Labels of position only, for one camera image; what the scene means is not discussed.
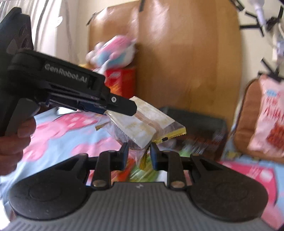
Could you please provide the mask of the person's left hand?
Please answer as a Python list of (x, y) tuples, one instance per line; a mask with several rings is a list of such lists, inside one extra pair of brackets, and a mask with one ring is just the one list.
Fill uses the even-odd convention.
[(23, 150), (29, 146), (35, 130), (36, 120), (32, 117), (19, 126), (16, 134), (1, 137), (1, 176), (9, 175), (16, 170), (23, 157)]

